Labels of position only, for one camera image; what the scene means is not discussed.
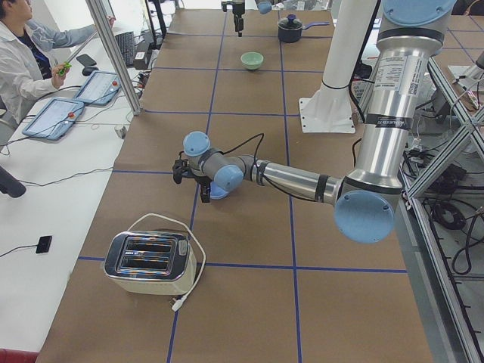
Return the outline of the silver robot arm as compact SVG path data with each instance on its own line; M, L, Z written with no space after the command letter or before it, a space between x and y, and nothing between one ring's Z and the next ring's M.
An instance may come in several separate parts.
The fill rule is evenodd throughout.
M452 1L344 1L340 6L321 87L299 102L302 130L353 132L350 90L355 65L377 13L380 53L374 70L364 133L354 168L342 178L260 160L229 157L203 132L192 132L173 166L180 183L192 178L201 198L212 185L230 192L244 180L271 185L302 200L328 203L342 234L376 243L392 231L402 191L399 165L411 130L428 60L442 48Z
M245 0L234 0L231 2L232 14L234 18L234 28L238 37L243 35L244 31L244 14L246 10ZM272 10L272 1L255 0L256 8L260 14L267 14Z

